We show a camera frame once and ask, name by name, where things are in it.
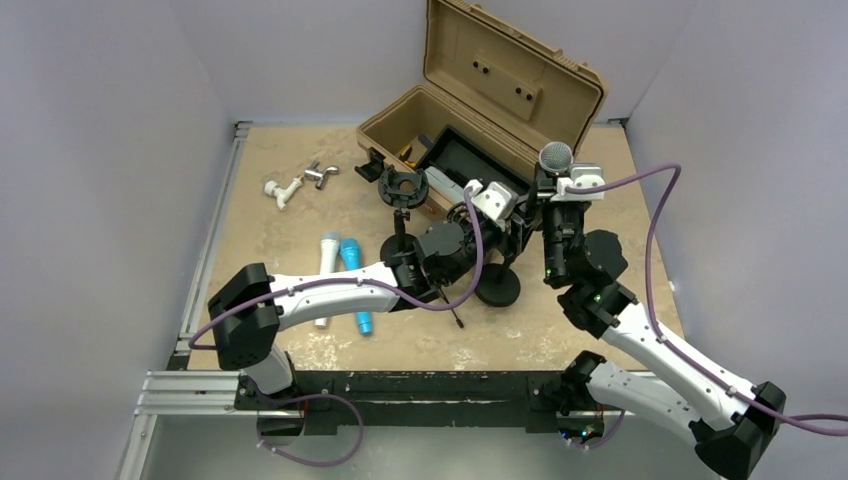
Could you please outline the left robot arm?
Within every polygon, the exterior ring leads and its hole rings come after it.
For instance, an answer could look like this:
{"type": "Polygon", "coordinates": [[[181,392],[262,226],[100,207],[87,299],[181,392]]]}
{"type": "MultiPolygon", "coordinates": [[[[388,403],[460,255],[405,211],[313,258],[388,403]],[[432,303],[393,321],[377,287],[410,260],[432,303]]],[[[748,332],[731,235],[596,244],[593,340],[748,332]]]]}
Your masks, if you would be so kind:
{"type": "Polygon", "coordinates": [[[298,276],[249,264],[208,301],[210,322],[202,330],[212,334],[222,370],[245,372],[264,401],[284,409],[297,399],[298,382],[290,358],[275,346],[278,333],[347,313],[437,311],[440,289],[469,275],[467,290],[451,303],[457,307],[493,282],[497,266],[486,256],[515,259],[534,229],[521,211],[499,218],[493,208],[466,201],[400,252],[368,266],[298,276]]]}

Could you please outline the black tripod shock-mount stand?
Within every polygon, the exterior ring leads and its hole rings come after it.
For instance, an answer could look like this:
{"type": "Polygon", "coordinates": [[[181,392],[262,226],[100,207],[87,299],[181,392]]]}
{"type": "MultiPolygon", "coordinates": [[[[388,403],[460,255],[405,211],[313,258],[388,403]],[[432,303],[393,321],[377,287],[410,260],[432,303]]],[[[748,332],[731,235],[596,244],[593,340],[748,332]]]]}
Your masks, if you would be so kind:
{"type": "MultiPolygon", "coordinates": [[[[452,285],[456,280],[462,278],[469,271],[473,271],[476,266],[476,245],[475,245],[475,236],[473,231],[472,222],[469,219],[470,214],[468,213],[467,207],[463,204],[459,203],[452,206],[451,209],[447,213],[447,220],[451,220],[453,223],[460,225],[463,228],[463,241],[461,245],[461,253],[463,254],[462,259],[460,261],[461,266],[463,266],[463,273],[461,273],[453,282],[449,284],[443,284],[438,288],[439,298],[445,303],[450,304],[452,301],[449,299],[447,294],[444,291],[445,286],[452,285]]],[[[464,322],[460,319],[459,315],[456,312],[456,309],[450,309],[451,315],[453,316],[455,323],[460,329],[465,328],[464,322]]]]}

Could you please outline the black silver-grille microphone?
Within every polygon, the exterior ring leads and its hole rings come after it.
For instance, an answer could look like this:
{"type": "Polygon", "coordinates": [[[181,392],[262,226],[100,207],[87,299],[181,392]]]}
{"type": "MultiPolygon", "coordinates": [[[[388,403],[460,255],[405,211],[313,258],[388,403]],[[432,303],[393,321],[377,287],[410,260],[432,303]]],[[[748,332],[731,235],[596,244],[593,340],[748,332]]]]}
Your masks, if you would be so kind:
{"type": "Polygon", "coordinates": [[[534,189],[538,197],[555,195],[559,179],[567,177],[573,163],[572,148],[561,141],[546,144],[538,154],[534,170],[534,189]]]}

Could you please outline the black round-base clip stand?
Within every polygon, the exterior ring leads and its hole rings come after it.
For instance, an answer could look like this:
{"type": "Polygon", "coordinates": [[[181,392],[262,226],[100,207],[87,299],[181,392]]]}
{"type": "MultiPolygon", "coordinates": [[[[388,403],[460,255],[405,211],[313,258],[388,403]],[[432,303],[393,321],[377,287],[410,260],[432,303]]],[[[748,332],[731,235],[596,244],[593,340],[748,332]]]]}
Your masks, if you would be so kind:
{"type": "MultiPolygon", "coordinates": [[[[535,193],[522,195],[518,198],[517,204],[522,201],[528,201],[529,206],[535,206],[537,208],[537,229],[535,232],[540,231],[542,221],[541,207],[544,201],[539,200],[535,193]]],[[[500,253],[501,243],[506,231],[507,223],[505,231],[495,233],[494,224],[491,221],[485,222],[484,238],[491,237],[493,239],[492,245],[487,244],[485,246],[486,253],[492,253],[494,251],[500,253]]],[[[475,288],[476,296],[483,303],[489,306],[503,308],[514,304],[518,300],[521,293],[521,283],[517,273],[512,269],[514,262],[504,262],[502,257],[500,263],[492,262],[483,266],[481,278],[475,288]]]]}

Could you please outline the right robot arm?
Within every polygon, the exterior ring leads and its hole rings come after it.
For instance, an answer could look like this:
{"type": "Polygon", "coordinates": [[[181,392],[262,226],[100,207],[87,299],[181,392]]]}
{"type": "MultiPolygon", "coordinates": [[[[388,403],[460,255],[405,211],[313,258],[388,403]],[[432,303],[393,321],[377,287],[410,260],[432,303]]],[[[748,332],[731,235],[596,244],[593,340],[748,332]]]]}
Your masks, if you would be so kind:
{"type": "Polygon", "coordinates": [[[618,236],[584,230],[586,201],[541,209],[546,284],[577,329],[649,368],[644,382],[591,352],[581,353],[561,381],[576,407],[592,400],[622,407],[691,443],[697,457],[725,479],[747,479],[779,430],[785,393],[754,384],[707,358],[651,315],[618,277],[627,268],[618,236]]]}

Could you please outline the black round-base mic stand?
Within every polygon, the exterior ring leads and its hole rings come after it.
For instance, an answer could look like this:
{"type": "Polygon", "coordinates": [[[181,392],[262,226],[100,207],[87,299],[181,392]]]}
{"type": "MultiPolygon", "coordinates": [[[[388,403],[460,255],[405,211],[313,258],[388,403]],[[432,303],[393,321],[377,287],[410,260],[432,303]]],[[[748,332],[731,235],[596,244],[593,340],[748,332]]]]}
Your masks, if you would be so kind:
{"type": "Polygon", "coordinates": [[[425,203],[429,183],[422,170],[398,172],[393,165],[386,167],[378,180],[378,193],[393,211],[394,234],[380,248],[380,259],[388,260],[395,254],[411,249],[413,236],[406,231],[406,222],[412,210],[425,203]]]}

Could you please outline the white microphone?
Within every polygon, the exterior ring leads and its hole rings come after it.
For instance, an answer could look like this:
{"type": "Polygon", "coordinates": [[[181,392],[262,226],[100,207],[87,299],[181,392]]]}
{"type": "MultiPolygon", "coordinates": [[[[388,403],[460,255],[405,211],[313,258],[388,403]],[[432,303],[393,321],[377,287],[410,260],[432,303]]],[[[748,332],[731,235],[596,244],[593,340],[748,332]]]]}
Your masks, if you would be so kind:
{"type": "Polygon", "coordinates": [[[328,231],[322,236],[320,241],[320,275],[330,274],[336,271],[340,244],[341,236],[338,232],[328,231]]]}

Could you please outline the blue microphone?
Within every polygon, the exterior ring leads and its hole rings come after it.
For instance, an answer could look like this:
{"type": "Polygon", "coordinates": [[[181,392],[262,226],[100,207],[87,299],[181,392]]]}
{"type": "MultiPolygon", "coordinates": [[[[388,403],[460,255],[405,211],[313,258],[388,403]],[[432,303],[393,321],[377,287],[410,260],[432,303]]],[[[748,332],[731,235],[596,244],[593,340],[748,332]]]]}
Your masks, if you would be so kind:
{"type": "MultiPolygon", "coordinates": [[[[348,271],[360,269],[362,264],[361,249],[356,239],[344,238],[340,243],[340,255],[345,268],[348,271]]],[[[367,311],[355,313],[357,328],[361,335],[370,336],[373,334],[372,314],[367,311]]]]}

